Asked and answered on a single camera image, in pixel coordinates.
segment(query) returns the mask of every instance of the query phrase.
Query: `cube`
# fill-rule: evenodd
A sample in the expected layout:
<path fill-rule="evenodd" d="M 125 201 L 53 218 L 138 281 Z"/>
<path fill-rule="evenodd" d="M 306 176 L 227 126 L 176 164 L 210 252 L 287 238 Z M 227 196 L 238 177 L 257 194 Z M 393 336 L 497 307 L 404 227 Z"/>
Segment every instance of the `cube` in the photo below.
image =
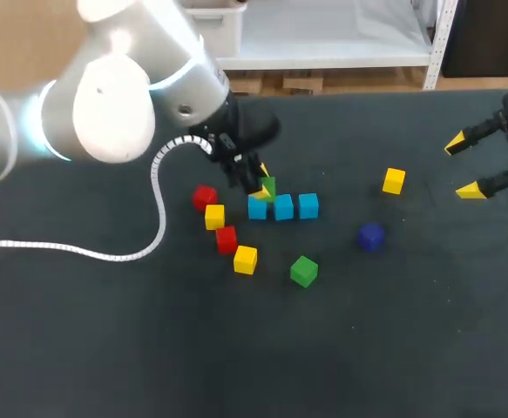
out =
<path fill-rule="evenodd" d="M 217 191 L 207 185 L 198 185 L 192 196 L 193 206 L 204 212 L 207 205 L 217 204 Z"/>
<path fill-rule="evenodd" d="M 317 277 L 319 266 L 303 255 L 290 267 L 290 278 L 306 288 Z"/>
<path fill-rule="evenodd" d="M 257 264 L 257 249 L 239 246 L 234 255 L 234 271 L 242 274 L 254 274 Z"/>
<path fill-rule="evenodd" d="M 215 231 L 225 225 L 224 205 L 207 205 L 205 208 L 205 228 Z"/>
<path fill-rule="evenodd" d="M 254 196 L 247 197 L 247 216 L 250 219 L 267 219 L 268 218 L 268 204 L 255 198 Z"/>
<path fill-rule="evenodd" d="M 385 231 L 376 222 L 366 224 L 358 230 L 358 245 L 367 253 L 375 253 L 385 243 Z"/>
<path fill-rule="evenodd" d="M 266 198 L 262 198 L 264 202 L 274 203 L 274 198 L 277 195 L 277 183 L 274 177 L 264 177 L 261 179 L 261 183 L 268 190 L 269 195 Z"/>
<path fill-rule="evenodd" d="M 238 241 L 236 240 L 236 230 L 233 226 L 225 226 L 219 228 L 216 232 L 217 235 L 217 247 L 219 248 L 219 254 L 233 254 L 238 248 Z"/>
<path fill-rule="evenodd" d="M 287 220 L 295 216 L 295 205 L 289 194 L 282 194 L 274 199 L 274 219 Z"/>
<path fill-rule="evenodd" d="M 388 168 L 383 182 L 383 191 L 391 194 L 401 194 L 405 172 L 396 168 Z"/>
<path fill-rule="evenodd" d="M 316 219 L 320 212 L 320 203 L 317 194 L 301 194 L 298 197 L 300 204 L 300 219 Z"/>

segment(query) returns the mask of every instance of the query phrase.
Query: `red cube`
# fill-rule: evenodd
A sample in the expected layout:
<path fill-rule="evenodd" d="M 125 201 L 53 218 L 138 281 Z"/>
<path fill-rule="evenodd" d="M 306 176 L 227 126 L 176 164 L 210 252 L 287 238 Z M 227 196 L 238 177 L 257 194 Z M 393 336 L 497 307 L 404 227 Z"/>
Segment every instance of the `red cube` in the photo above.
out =
<path fill-rule="evenodd" d="M 217 191 L 207 185 L 198 185 L 192 196 L 193 206 L 204 212 L 207 205 L 217 204 Z"/>
<path fill-rule="evenodd" d="M 238 241 L 236 239 L 236 230 L 233 226 L 225 226 L 216 231 L 217 246 L 219 247 L 219 254 L 234 254 L 238 248 Z"/>

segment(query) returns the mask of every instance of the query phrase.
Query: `table surface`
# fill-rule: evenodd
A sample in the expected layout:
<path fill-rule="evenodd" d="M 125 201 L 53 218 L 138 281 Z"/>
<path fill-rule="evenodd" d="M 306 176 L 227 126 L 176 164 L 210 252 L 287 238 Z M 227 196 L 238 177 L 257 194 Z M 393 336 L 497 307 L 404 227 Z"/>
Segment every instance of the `table surface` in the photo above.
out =
<path fill-rule="evenodd" d="M 283 130 L 261 155 L 278 192 L 318 193 L 316 221 L 248 221 L 246 198 L 188 146 L 161 167 L 168 228 L 146 259 L 0 250 L 0 418 L 508 417 L 508 192 L 454 193 L 505 168 L 508 149 L 498 135 L 443 150 L 502 94 L 265 99 Z M 149 163 L 177 133 L 159 132 L 128 165 L 19 171 L 0 185 L 0 239 L 145 246 Z M 380 191 L 388 167 L 407 172 L 401 196 Z M 253 277 L 216 253 L 198 183 L 259 249 Z M 387 230 L 382 253 L 356 247 L 368 221 Z M 300 255 L 320 264 L 308 289 L 288 278 Z"/>

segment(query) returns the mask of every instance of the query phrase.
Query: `yellow cube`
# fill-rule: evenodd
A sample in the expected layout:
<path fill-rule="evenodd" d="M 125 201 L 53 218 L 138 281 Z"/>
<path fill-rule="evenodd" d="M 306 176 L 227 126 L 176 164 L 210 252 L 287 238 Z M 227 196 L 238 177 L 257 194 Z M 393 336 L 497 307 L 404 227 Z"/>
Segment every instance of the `yellow cube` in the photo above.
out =
<path fill-rule="evenodd" d="M 207 205 L 205 208 L 205 228 L 208 231 L 222 228 L 225 225 L 225 206 Z"/>
<path fill-rule="evenodd" d="M 257 248 L 238 246 L 234 255 L 234 271 L 242 274 L 254 274 L 257 264 Z"/>
<path fill-rule="evenodd" d="M 383 191 L 392 194 L 401 194 L 405 172 L 396 168 L 388 168 L 383 182 Z"/>

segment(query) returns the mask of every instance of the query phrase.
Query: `shelf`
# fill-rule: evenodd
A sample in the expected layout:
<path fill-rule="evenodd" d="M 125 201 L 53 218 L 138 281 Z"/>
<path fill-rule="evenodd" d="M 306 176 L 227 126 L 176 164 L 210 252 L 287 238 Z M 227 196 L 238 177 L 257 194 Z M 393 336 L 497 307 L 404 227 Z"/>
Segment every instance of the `shelf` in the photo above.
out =
<path fill-rule="evenodd" d="M 410 0 L 250 0 L 240 55 L 219 63 L 224 70 L 425 66 L 430 54 Z"/>

